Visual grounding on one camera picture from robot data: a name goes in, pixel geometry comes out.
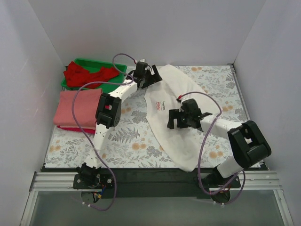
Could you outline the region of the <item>white t shirt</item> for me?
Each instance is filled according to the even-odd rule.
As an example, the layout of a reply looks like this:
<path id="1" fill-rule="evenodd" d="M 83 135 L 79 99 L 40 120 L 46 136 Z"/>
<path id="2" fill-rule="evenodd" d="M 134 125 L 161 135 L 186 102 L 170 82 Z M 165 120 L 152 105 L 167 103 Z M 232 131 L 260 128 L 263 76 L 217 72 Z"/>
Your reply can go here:
<path id="1" fill-rule="evenodd" d="M 213 100 L 204 96 L 204 90 L 196 82 L 176 67 L 165 65 L 158 73 L 162 81 L 149 86 L 144 96 L 146 119 L 156 140 L 175 166 L 191 172 L 198 164 L 203 135 L 191 127 L 179 128 L 177 119 L 169 119 L 169 111 L 180 108 L 181 104 L 176 99 L 182 94 L 186 94 L 183 100 L 195 99 L 202 113 L 217 115 L 219 109 Z M 173 122 L 173 129 L 168 128 L 169 121 Z"/>

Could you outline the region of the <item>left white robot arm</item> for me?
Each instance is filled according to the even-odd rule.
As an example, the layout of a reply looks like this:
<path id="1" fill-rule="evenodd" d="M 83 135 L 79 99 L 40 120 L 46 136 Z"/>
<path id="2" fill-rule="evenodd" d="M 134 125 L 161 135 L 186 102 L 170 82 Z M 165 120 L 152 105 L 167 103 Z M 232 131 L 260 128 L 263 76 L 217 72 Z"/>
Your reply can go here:
<path id="1" fill-rule="evenodd" d="M 103 146 L 111 130 L 116 127 L 121 118 L 122 103 L 139 89 L 144 89 L 161 81 L 155 65 L 137 62 L 136 69 L 125 79 L 124 83 L 108 94 L 102 93 L 95 113 L 96 130 L 92 143 L 92 150 L 81 167 L 77 167 L 78 174 L 74 178 L 74 188 L 113 188 L 115 179 L 109 173 L 101 173 L 104 166 L 99 159 Z"/>

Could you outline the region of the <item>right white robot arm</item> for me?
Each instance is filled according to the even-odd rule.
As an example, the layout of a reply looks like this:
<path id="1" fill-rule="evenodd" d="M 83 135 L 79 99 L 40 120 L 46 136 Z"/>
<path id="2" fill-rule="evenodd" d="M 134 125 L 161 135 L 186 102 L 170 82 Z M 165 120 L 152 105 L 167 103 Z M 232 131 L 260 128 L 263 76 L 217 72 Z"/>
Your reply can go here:
<path id="1" fill-rule="evenodd" d="M 219 119 L 212 113 L 201 112 L 194 99 L 183 101 L 179 109 L 169 110 L 167 127 L 194 128 L 204 132 L 206 136 L 213 133 L 229 141 L 232 157 L 215 166 L 204 178 L 199 172 L 197 178 L 200 186 L 224 187 L 230 184 L 240 171 L 271 155 L 271 147 L 254 121 L 240 123 Z"/>

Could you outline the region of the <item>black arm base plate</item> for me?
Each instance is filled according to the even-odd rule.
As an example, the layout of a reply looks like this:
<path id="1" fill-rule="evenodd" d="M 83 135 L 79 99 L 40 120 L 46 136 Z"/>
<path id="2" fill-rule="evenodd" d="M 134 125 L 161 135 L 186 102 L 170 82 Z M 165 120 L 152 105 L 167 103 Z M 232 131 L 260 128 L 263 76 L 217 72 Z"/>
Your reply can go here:
<path id="1" fill-rule="evenodd" d="M 230 179 L 216 177 L 212 168 L 185 172 L 178 168 L 100 168 L 78 167 L 73 188 L 88 191 L 104 189 L 103 198 L 196 197 L 207 199 L 211 188 L 220 188 Z"/>

